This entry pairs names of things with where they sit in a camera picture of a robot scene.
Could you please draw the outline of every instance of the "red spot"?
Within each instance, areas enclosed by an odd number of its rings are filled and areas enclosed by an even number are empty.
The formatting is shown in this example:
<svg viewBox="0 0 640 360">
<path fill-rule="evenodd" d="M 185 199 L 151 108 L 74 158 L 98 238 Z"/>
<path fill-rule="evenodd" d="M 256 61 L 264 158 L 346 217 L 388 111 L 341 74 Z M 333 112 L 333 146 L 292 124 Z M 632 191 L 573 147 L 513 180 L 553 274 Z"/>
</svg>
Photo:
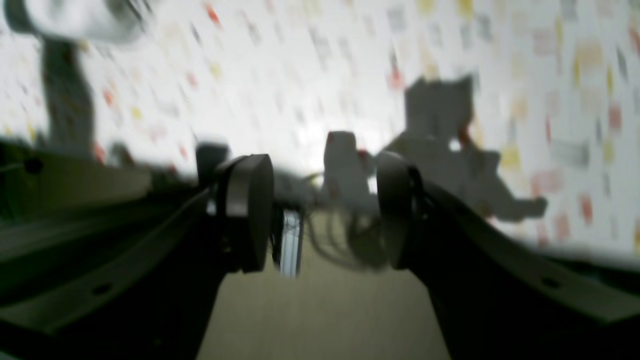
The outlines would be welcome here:
<svg viewBox="0 0 640 360">
<path fill-rule="evenodd" d="M 109 90 L 105 90 L 102 92 L 102 96 L 104 96 L 104 101 L 106 101 L 107 105 L 111 107 L 113 105 L 113 94 Z"/>
<path fill-rule="evenodd" d="M 635 29 L 630 28 L 629 36 L 631 37 L 631 42 L 633 42 L 633 45 L 636 48 L 636 53 L 640 55 L 640 35 L 638 35 L 638 32 Z"/>
<path fill-rule="evenodd" d="M 394 90 L 404 89 L 404 77 L 399 70 L 393 70 L 388 80 L 389 87 Z"/>
<path fill-rule="evenodd" d="M 618 131 L 622 128 L 622 110 L 620 105 L 612 104 L 609 107 L 609 129 Z"/>
<path fill-rule="evenodd" d="M 468 127 L 463 127 L 458 130 L 458 141 L 460 142 L 460 145 L 462 147 L 465 147 L 471 144 L 472 140 L 471 140 L 471 136 L 469 135 Z"/>
<path fill-rule="evenodd" d="M 565 240 L 571 236 L 569 217 L 566 214 L 556 216 L 554 219 L 554 225 L 556 227 L 556 238 L 558 240 Z"/>
<path fill-rule="evenodd" d="M 191 87 L 198 87 L 198 80 L 196 80 L 196 76 L 192 72 L 187 73 L 187 81 L 189 81 Z"/>
<path fill-rule="evenodd" d="M 545 132 L 547 134 L 547 143 L 551 143 L 551 121 L 549 121 L 548 115 L 547 119 L 545 120 Z"/>
<path fill-rule="evenodd" d="M 549 245 L 549 235 L 547 227 L 543 222 L 536 225 L 536 231 L 538 232 L 538 246 L 544 247 Z"/>
<path fill-rule="evenodd" d="M 589 194 L 580 196 L 580 208 L 585 223 L 591 225 L 591 223 L 593 223 L 593 204 L 591 203 L 591 196 L 589 196 Z"/>
<path fill-rule="evenodd" d="M 101 164 L 104 164 L 104 162 L 106 161 L 106 158 L 107 158 L 107 154 L 104 151 L 104 149 L 98 143 L 96 143 L 94 151 L 95 151 L 95 157 L 98 159 L 98 161 Z"/>
<path fill-rule="evenodd" d="M 211 21 L 213 21 L 215 25 L 221 28 L 222 24 L 220 24 L 218 14 L 216 14 L 216 12 L 213 10 L 213 7 L 210 4 L 205 4 L 204 8 L 207 10 L 207 15 L 209 16 Z"/>
<path fill-rule="evenodd" d="M 189 154 L 187 153 L 187 149 L 184 146 L 180 146 L 180 155 L 187 160 L 189 158 Z"/>
<path fill-rule="evenodd" d="M 531 179 L 531 192 L 534 197 L 558 192 L 563 186 L 563 175 L 558 169 L 537 172 Z"/>
</svg>

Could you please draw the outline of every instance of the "yellow spot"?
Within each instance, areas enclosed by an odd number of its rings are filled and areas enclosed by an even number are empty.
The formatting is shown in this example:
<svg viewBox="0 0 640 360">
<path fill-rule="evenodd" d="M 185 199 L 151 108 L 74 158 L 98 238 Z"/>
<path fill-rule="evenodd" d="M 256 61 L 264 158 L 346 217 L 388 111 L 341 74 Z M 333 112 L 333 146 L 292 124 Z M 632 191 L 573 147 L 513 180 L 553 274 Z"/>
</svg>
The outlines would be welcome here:
<svg viewBox="0 0 640 360">
<path fill-rule="evenodd" d="M 469 136 L 471 139 L 478 145 L 479 147 L 484 147 L 484 131 L 482 126 L 480 126 L 480 122 L 477 117 L 474 116 L 473 121 L 471 122 L 471 128 L 469 130 Z"/>
<path fill-rule="evenodd" d="M 573 85 L 576 88 L 580 86 L 580 62 L 578 58 L 573 60 Z"/>
<path fill-rule="evenodd" d="M 498 19 L 504 19 L 507 12 L 507 0 L 493 0 L 493 7 Z"/>
<path fill-rule="evenodd" d="M 636 256 L 640 256 L 640 224 L 636 224 L 636 231 L 634 232 L 634 250 Z"/>
<path fill-rule="evenodd" d="M 616 150 L 612 138 L 606 138 L 602 144 L 602 158 L 605 165 L 611 165 L 616 157 Z"/>
<path fill-rule="evenodd" d="M 302 8 L 307 16 L 320 14 L 320 4 L 318 0 L 302 0 Z"/>
<path fill-rule="evenodd" d="M 500 167 L 508 170 L 520 170 L 520 151 L 516 145 L 507 145 L 500 152 Z"/>
<path fill-rule="evenodd" d="M 423 74 L 425 80 L 440 79 L 440 69 L 436 63 L 428 63 L 424 66 Z"/>
<path fill-rule="evenodd" d="M 140 120 L 142 119 L 142 111 L 140 111 L 138 107 L 134 106 L 131 108 L 131 116 L 136 120 Z"/>
<path fill-rule="evenodd" d="M 80 40 L 77 43 L 78 49 L 80 49 L 80 51 L 82 51 L 83 53 L 88 53 L 89 52 L 89 42 L 86 40 Z"/>
<path fill-rule="evenodd" d="M 213 78 L 216 80 L 220 80 L 220 78 L 222 77 L 222 69 L 220 68 L 220 64 L 218 63 L 213 63 L 209 66 L 209 71 L 211 71 L 211 75 L 213 75 Z"/>
<path fill-rule="evenodd" d="M 529 116 L 529 101 L 523 94 L 517 95 L 511 101 L 511 117 L 516 120 L 526 120 Z"/>
<path fill-rule="evenodd" d="M 611 97 L 613 95 L 613 70 L 611 69 L 611 64 L 607 66 L 607 90 L 609 97 Z"/>
<path fill-rule="evenodd" d="M 422 15 L 431 15 L 436 7 L 436 0 L 416 0 L 418 12 Z"/>
<path fill-rule="evenodd" d="M 514 54 L 511 58 L 511 77 L 523 79 L 527 75 L 527 62 L 522 54 Z"/>
<path fill-rule="evenodd" d="M 562 18 L 556 17 L 556 42 L 558 48 L 562 47 L 564 40 L 564 31 L 562 25 Z"/>
<path fill-rule="evenodd" d="M 35 141 L 36 140 L 36 129 L 33 128 L 33 125 L 31 123 L 29 123 L 27 125 L 27 130 L 29 131 L 29 138 L 31 139 L 31 141 Z"/>
<path fill-rule="evenodd" d="M 474 0 L 458 0 L 458 14 L 465 19 L 474 17 Z"/>
</svg>

